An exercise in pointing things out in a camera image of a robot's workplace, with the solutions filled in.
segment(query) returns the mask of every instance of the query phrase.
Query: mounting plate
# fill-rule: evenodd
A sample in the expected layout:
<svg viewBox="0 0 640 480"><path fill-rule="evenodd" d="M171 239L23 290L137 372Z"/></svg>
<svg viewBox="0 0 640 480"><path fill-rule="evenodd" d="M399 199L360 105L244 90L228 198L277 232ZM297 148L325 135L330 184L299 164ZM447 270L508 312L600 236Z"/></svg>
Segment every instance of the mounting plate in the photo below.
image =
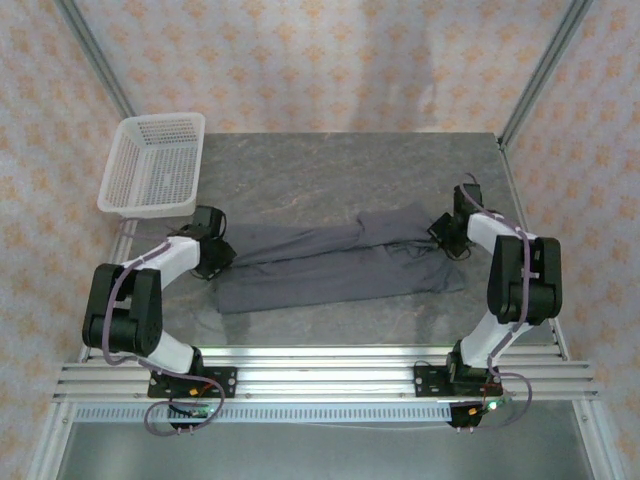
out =
<svg viewBox="0 0 640 480"><path fill-rule="evenodd" d="M413 385L416 397L501 397L502 385L449 381L446 366L415 365Z"/></svg>
<svg viewBox="0 0 640 480"><path fill-rule="evenodd" d="M238 385L238 369L236 367L203 367L202 377L212 378L224 389L226 398L236 396ZM168 375L151 373L147 396L149 398L189 398L194 397L189 394L192 388L202 388L202 382L189 382L176 379ZM217 388L205 390L200 398L220 398L220 391Z"/></svg>

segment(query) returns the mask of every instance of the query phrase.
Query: wall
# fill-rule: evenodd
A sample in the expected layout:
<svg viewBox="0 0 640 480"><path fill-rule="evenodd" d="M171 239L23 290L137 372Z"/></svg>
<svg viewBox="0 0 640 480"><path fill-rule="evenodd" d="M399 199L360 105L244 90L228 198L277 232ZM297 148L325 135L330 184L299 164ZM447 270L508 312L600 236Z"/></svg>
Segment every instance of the wall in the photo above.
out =
<svg viewBox="0 0 640 480"><path fill-rule="evenodd" d="M0 478L23 478L114 238L95 200L119 118L49 0L0 4Z"/></svg>
<svg viewBox="0 0 640 480"><path fill-rule="evenodd" d="M79 0L138 114L500 133L569 0Z"/></svg>
<svg viewBox="0 0 640 480"><path fill-rule="evenodd" d="M640 472L640 4L594 2L509 152L530 226L563 246L562 325Z"/></svg>

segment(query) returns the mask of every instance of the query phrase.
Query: mesh basket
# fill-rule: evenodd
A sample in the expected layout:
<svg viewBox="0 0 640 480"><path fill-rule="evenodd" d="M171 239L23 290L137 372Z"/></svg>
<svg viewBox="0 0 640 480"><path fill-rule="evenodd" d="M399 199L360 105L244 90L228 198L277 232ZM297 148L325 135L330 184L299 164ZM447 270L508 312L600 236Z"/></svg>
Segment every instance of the mesh basket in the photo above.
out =
<svg viewBox="0 0 640 480"><path fill-rule="evenodd" d="M120 122L102 177L98 208L123 217L195 211L204 116L171 113Z"/></svg>

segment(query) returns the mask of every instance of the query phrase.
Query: gray pants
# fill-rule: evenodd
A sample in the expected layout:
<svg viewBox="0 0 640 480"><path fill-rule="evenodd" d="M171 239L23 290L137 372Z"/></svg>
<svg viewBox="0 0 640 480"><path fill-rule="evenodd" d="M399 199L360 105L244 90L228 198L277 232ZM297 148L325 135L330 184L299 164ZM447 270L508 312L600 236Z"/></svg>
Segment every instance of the gray pants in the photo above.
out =
<svg viewBox="0 0 640 480"><path fill-rule="evenodd" d="M461 272L427 233L421 205L361 212L354 225L233 225L238 253L218 278L222 314L463 288Z"/></svg>

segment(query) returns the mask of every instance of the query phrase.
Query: gray marble table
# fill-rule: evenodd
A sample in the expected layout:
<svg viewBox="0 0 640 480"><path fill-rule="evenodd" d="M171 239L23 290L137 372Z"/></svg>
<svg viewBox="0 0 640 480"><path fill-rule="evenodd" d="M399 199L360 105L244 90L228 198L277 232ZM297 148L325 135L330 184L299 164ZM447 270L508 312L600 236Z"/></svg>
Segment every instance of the gray marble table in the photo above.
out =
<svg viewBox="0 0 640 480"><path fill-rule="evenodd" d="M215 134L205 137L198 203L230 222L351 223L361 210L422 202L436 219L451 211L453 187L473 172L485 205L517 219L495 138L485 133ZM181 219L140 223L166 233ZM152 247L135 240L132 256ZM189 274L164 292L168 332L199 346L451 344L486 311L491 259L480 248L459 262L464 291L220 315L211 285ZM549 343L547 324L521 343Z"/></svg>

